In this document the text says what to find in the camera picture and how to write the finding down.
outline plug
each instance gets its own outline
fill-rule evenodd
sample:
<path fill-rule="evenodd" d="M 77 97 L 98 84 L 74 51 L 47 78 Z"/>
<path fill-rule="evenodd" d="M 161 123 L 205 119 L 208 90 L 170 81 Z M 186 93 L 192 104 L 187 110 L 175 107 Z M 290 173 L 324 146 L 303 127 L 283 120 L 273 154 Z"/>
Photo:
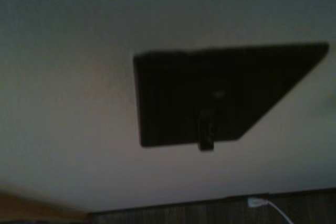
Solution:
<path fill-rule="evenodd" d="M 247 204 L 249 207 L 261 207 L 268 204 L 268 200 L 261 198 L 248 198 Z"/>

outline ceiling vent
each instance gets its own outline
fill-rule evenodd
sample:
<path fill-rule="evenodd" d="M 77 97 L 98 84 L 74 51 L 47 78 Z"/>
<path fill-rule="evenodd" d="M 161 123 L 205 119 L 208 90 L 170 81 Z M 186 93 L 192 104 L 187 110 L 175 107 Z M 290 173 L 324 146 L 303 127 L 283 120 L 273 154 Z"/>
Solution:
<path fill-rule="evenodd" d="M 240 139 L 327 53 L 327 43 L 134 57 L 143 147 Z"/>

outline power cord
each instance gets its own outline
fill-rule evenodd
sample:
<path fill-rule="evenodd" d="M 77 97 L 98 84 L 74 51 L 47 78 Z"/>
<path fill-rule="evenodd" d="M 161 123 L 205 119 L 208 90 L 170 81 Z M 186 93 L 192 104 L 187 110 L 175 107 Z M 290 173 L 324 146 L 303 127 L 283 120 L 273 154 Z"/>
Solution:
<path fill-rule="evenodd" d="M 265 205 L 271 205 L 288 221 L 289 224 L 294 224 L 294 222 L 292 222 L 291 219 L 289 219 L 289 217 L 283 211 L 281 211 L 280 208 L 278 208 L 273 202 L 269 200 L 261 199 L 261 198 L 248 198 L 247 204 L 249 207 L 252 207 L 252 208 L 261 207 Z"/>

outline wooden furniture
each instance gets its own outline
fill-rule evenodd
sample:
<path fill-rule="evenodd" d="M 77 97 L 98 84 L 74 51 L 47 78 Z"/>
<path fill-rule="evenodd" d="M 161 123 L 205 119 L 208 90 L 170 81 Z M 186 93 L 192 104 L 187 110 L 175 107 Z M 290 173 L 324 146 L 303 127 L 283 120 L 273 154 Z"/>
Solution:
<path fill-rule="evenodd" d="M 0 193 L 0 222 L 18 220 L 85 222 L 88 218 L 84 212 Z"/>

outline dark vent cover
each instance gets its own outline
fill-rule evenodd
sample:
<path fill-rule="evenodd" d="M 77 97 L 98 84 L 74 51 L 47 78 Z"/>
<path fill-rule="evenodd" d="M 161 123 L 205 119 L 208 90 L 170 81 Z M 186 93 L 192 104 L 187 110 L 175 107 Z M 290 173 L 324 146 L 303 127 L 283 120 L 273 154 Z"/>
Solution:
<path fill-rule="evenodd" d="M 241 138 L 327 51 L 318 43 L 136 56 L 141 145 L 212 150 Z"/>

